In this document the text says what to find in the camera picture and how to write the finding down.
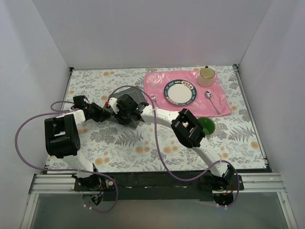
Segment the grey cloth napkin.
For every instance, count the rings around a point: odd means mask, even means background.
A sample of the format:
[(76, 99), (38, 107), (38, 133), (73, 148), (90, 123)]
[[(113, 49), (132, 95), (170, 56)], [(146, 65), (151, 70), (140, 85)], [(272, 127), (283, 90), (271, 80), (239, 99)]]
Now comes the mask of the grey cloth napkin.
[[(129, 95), (137, 104), (140, 104), (141, 102), (147, 102), (145, 96), (139, 90), (139, 86), (135, 86), (134, 88), (126, 88), (125, 90), (114, 93), (111, 97), (119, 99), (124, 94)], [(131, 121), (127, 126), (136, 129), (139, 124), (140, 121)]]

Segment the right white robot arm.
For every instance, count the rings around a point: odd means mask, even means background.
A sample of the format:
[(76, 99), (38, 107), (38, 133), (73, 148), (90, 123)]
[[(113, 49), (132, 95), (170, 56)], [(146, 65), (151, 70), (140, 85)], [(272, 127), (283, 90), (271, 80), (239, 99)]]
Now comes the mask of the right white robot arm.
[(167, 111), (145, 102), (136, 103), (129, 95), (120, 98), (110, 98), (108, 105), (113, 110), (114, 117), (123, 125), (130, 121), (160, 124), (171, 128), (179, 143), (197, 153), (207, 164), (212, 173), (212, 180), (220, 189), (228, 189), (233, 184), (235, 173), (233, 166), (218, 156), (210, 146), (203, 125), (188, 109)]

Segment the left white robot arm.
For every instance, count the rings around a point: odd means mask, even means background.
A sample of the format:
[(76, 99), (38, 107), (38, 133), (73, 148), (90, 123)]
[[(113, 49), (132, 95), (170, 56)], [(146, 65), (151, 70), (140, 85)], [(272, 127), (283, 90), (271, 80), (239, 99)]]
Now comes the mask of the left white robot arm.
[(50, 156), (65, 161), (76, 170), (77, 178), (86, 178), (85, 185), (96, 191), (101, 187), (101, 178), (91, 172), (97, 172), (81, 152), (81, 141), (77, 126), (88, 120), (103, 122), (111, 117), (111, 112), (96, 103), (89, 103), (84, 95), (73, 97), (73, 107), (65, 114), (44, 121), (46, 150)]

